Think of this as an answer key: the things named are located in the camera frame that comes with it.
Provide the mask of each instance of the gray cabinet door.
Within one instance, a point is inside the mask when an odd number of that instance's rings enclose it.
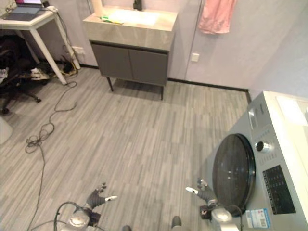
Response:
[[[103,76],[132,79],[128,49],[91,44]]]
[[[148,51],[129,50],[135,81],[159,86],[166,85],[168,55]]]

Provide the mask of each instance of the white desk leg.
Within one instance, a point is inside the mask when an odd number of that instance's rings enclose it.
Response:
[[[19,36],[19,37],[21,37],[21,38],[25,38],[24,36],[23,36],[23,34],[20,32],[20,30],[15,30],[15,33]],[[37,63],[37,64],[39,64],[40,63],[40,61],[38,60],[38,57],[37,57],[37,55],[34,53],[34,51],[32,50],[32,47],[29,45],[29,43],[27,43],[27,41],[26,41],[26,44],[27,44],[27,47],[29,48],[29,50],[30,50],[30,53],[32,54],[32,57],[33,57],[33,59],[35,60],[35,62]]]
[[[57,64],[53,60],[52,56],[50,55],[47,47],[45,46],[42,38],[40,37],[39,33],[35,29],[30,30],[32,36],[34,37],[35,41],[37,42],[39,48],[43,52],[44,56],[46,57],[47,61],[49,62],[50,66],[52,67],[53,71],[56,73],[57,77],[61,81],[62,84],[67,84],[66,79],[63,77],[62,73],[60,72]]]
[[[58,14],[54,14],[54,19],[55,19],[56,24],[57,24],[57,26],[58,26],[58,29],[59,29],[59,31],[60,31],[61,37],[62,37],[62,39],[63,39],[63,42],[64,42],[64,44],[66,45],[66,48],[67,48],[67,50],[68,50],[68,52],[69,52],[71,58],[73,59],[73,63],[74,63],[74,65],[75,65],[75,67],[77,68],[77,70],[79,70],[79,69],[80,69],[79,62],[78,62],[78,60],[77,60],[77,58],[76,58],[76,56],[75,56],[75,54],[74,54],[73,48],[72,48],[72,47],[68,44],[68,42],[67,42],[68,38],[66,37],[65,30],[64,30],[64,28],[63,28],[63,26],[62,26],[62,23],[61,23],[61,21],[60,21],[60,19],[59,19]]]

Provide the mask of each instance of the wall outlet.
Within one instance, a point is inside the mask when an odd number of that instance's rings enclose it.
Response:
[[[197,53],[192,53],[192,61],[193,62],[198,62],[199,61],[200,55]]]
[[[85,54],[83,47],[72,47],[76,54]]]

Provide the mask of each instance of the gray laminate floor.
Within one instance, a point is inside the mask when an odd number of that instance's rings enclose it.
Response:
[[[82,205],[101,182],[116,201],[96,209],[99,225],[119,231],[167,231],[180,215],[192,231],[206,230],[199,217],[203,202],[185,191],[204,176],[200,166],[247,107],[243,92],[168,82],[165,99],[159,88],[117,80],[115,92],[98,70],[82,69],[78,86],[59,108],[75,110],[52,119],[55,132],[44,141],[46,168],[41,201],[32,227],[52,220],[65,201]],[[20,96],[5,119],[13,127],[1,147],[1,230],[25,231],[35,211],[42,168],[39,151],[25,153],[26,138],[48,122],[66,89],[54,79],[34,92],[37,104]],[[67,220],[74,208],[65,207]],[[52,230],[52,224],[37,229]]]

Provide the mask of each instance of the bottle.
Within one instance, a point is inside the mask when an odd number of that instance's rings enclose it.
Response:
[[[97,17],[103,16],[103,5],[102,0],[92,0],[92,6],[94,9],[94,13]]]

